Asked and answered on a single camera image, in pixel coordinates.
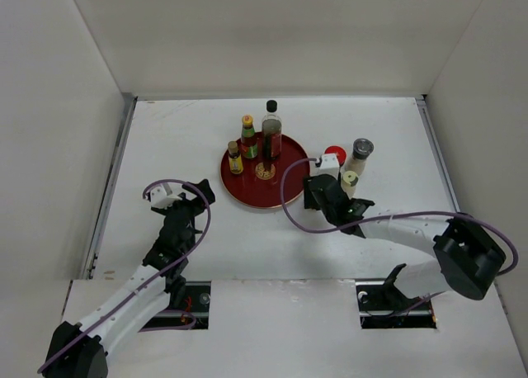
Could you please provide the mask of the green lid spice shaker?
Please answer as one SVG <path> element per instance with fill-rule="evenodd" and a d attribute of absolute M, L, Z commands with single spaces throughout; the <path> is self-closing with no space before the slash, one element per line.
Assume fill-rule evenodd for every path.
<path fill-rule="evenodd" d="M 353 198 L 356 192 L 356 185 L 359 177 L 354 171 L 345 171 L 341 173 L 341 187 L 348 198 Z"/>

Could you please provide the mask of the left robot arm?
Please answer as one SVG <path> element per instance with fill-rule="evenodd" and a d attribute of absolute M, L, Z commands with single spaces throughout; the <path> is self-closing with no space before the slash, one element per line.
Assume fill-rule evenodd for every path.
<path fill-rule="evenodd" d="M 207 231 L 196 228 L 196 217 L 210 213 L 215 194 L 208 180 L 180 182 L 174 195 L 172 180 L 149 184 L 142 197 L 163 216 L 153 246 L 130 279 L 105 303 L 71 324 L 63 321 L 53 332 L 43 377 L 106 377 L 116 350 L 138 333 L 157 313 L 177 310 L 185 301 L 182 275 L 188 258 Z"/>

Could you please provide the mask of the yellow label small bottle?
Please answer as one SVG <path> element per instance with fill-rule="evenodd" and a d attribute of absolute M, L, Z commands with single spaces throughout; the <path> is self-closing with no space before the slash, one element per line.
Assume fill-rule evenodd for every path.
<path fill-rule="evenodd" d="M 243 172 L 242 155 L 236 141 L 228 142 L 229 169 L 232 174 L 241 174 Z"/>

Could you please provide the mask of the red round tray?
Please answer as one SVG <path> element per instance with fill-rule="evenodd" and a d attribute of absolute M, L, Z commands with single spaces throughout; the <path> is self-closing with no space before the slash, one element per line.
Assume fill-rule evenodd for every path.
<path fill-rule="evenodd" d="M 236 201 L 258 209 L 273 209 L 282 203 L 290 203 L 303 194 L 303 180 L 310 174 L 310 164 L 301 163 L 292 168 L 285 180 L 285 170 L 308 155 L 301 144 L 287 135 L 281 138 L 281 154 L 266 170 L 262 154 L 253 159 L 242 159 L 243 171 L 234 174 L 229 166 L 229 153 L 225 152 L 220 163 L 220 178 Z"/>

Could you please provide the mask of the tall dark vinegar bottle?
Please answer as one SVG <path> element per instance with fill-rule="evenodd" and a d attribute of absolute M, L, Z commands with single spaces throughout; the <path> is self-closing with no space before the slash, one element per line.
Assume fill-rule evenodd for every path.
<path fill-rule="evenodd" d="M 266 114 L 262 119 L 262 151 L 267 160 L 277 159 L 281 154 L 282 122 L 277 109 L 277 101 L 266 102 Z"/>

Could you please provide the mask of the grey lid salt grinder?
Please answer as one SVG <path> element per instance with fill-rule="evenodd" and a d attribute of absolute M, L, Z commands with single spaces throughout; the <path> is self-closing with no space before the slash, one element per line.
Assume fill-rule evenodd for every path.
<path fill-rule="evenodd" d="M 365 138 L 356 139 L 352 146 L 351 156 L 344 165 L 345 171 L 353 171 L 359 177 L 365 170 L 366 161 L 374 151 L 374 144 Z"/>

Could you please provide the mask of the green label chili sauce bottle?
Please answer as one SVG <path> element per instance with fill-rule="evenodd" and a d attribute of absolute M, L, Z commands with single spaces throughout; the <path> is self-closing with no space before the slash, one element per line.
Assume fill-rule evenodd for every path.
<path fill-rule="evenodd" d="M 258 144 L 253 118 L 250 115 L 242 117 L 241 150 L 244 158 L 253 159 L 258 155 Z"/>

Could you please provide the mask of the red lid sauce jar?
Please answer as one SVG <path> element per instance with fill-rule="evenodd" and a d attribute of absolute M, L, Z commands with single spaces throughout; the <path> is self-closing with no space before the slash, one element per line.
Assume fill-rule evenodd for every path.
<path fill-rule="evenodd" d="M 335 154 L 337 157 L 337 160 L 340 163 L 343 163 L 347 159 L 347 152 L 344 148 L 337 146 L 337 145 L 331 145 L 327 147 L 324 151 L 325 154 Z"/>

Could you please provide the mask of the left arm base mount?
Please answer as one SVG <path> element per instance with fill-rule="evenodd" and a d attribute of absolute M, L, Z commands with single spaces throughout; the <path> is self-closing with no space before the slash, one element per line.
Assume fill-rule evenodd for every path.
<path fill-rule="evenodd" d="M 188 281 L 179 286 L 169 306 L 150 319 L 141 332 L 208 329 L 211 289 L 210 281 Z"/>

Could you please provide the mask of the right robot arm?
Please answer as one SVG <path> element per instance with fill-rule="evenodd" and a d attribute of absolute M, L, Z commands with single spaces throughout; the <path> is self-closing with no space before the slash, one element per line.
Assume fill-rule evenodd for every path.
<path fill-rule="evenodd" d="M 501 247 L 470 215 L 382 211 L 373 201 L 350 198 L 329 174 L 304 179 L 304 206 L 321 211 L 344 234 L 390 241 L 430 255 L 422 264 L 398 264 L 384 280 L 384 302 L 395 309 L 411 299 L 446 291 L 482 300 L 506 261 Z"/>

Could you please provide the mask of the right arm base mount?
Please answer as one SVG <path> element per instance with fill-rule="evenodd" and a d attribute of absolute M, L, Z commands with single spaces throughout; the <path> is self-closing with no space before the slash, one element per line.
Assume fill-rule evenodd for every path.
<path fill-rule="evenodd" d="M 431 296 L 407 298 L 394 283 L 406 267 L 399 264 L 381 281 L 356 283 L 359 320 L 363 329 L 436 329 Z"/>

